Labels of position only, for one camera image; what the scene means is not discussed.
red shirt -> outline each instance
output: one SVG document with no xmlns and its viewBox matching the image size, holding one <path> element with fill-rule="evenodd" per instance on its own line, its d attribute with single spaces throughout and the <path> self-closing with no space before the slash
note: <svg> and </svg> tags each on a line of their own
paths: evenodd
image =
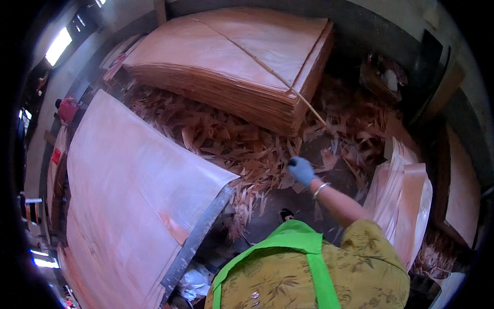
<svg viewBox="0 0 494 309">
<path fill-rule="evenodd" d="M 63 99 L 60 102 L 60 107 L 58 107 L 58 115 L 68 124 L 72 123 L 72 119 L 74 119 L 74 115 L 79 109 L 77 106 L 70 104 L 71 100 L 70 98 Z"/>
</svg>

silver bracelet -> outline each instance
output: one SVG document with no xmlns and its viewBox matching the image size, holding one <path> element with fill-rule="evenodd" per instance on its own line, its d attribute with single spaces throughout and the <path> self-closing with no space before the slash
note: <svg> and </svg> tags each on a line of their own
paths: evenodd
<svg viewBox="0 0 494 309">
<path fill-rule="evenodd" d="M 322 190 L 325 186 L 327 186 L 327 185 L 329 185 L 329 184 L 331 184 L 331 183 L 330 183 L 330 182 L 325 182 L 325 183 L 321 184 L 321 185 L 319 186 L 319 188 L 317 188 L 316 192 L 314 192 L 314 195 L 312 196 L 312 198 L 313 198 L 313 199 L 317 199 L 317 196 L 318 196 L 319 192 L 321 192 L 321 190 Z"/>
</svg>

concrete floor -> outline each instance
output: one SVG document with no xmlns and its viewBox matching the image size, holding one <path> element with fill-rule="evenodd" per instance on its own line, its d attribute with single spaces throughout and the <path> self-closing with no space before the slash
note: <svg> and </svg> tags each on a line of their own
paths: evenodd
<svg viewBox="0 0 494 309">
<path fill-rule="evenodd" d="M 302 144 L 300 155 L 315 165 L 322 166 L 321 150 L 331 145 L 331 138 L 321 136 L 309 143 Z M 330 182 L 331 186 L 351 197 L 357 193 L 357 182 L 353 174 L 347 168 L 343 160 L 339 160 L 334 169 L 329 172 L 320 173 L 319 177 Z M 295 218 L 304 221 L 315 231 L 323 233 L 327 241 L 339 245 L 342 232 L 339 224 L 331 217 L 329 211 L 320 205 L 323 213 L 322 221 L 315 221 L 315 203 L 312 194 L 303 191 L 297 194 L 292 188 L 273 190 L 267 196 L 267 204 L 264 214 L 259 216 L 259 208 L 254 210 L 250 226 L 247 229 L 246 238 L 250 243 L 258 243 L 265 239 L 279 223 L 278 213 L 282 208 L 290 209 Z"/>
</svg>

yellow floral shirt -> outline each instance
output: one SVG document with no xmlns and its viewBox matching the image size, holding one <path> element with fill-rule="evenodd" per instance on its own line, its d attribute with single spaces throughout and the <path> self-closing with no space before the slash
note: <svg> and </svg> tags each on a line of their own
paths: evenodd
<svg viewBox="0 0 494 309">
<path fill-rule="evenodd" d="M 403 308 L 407 303 L 410 278 L 374 222 L 354 222 L 341 248 L 324 241 L 322 251 L 342 309 Z M 212 304 L 211 287 L 205 309 Z M 237 264 L 222 283 L 221 309 L 245 308 L 318 308 L 305 254 L 266 248 Z"/>
</svg>

wood veneer sheet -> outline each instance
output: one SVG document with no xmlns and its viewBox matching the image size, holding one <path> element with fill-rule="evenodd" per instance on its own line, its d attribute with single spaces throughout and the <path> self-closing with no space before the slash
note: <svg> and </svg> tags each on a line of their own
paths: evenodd
<svg viewBox="0 0 494 309">
<path fill-rule="evenodd" d="M 458 136 L 447 126 L 451 156 L 451 182 L 446 221 L 471 248 L 480 211 L 480 184 L 472 160 Z"/>
<path fill-rule="evenodd" d="M 103 308 L 157 308 L 160 281 L 221 188 L 238 176 L 178 146 L 99 90 L 68 154 L 67 241 Z"/>
<path fill-rule="evenodd" d="M 270 70 L 310 102 L 332 44 L 332 23 L 325 18 L 225 8 L 163 24 L 123 66 L 143 84 L 294 136 L 307 106 Z"/>
<path fill-rule="evenodd" d="M 409 270 L 424 238 L 432 184 L 424 163 L 395 137 L 387 140 L 390 161 L 376 167 L 363 208 L 382 228 Z"/>
</svg>

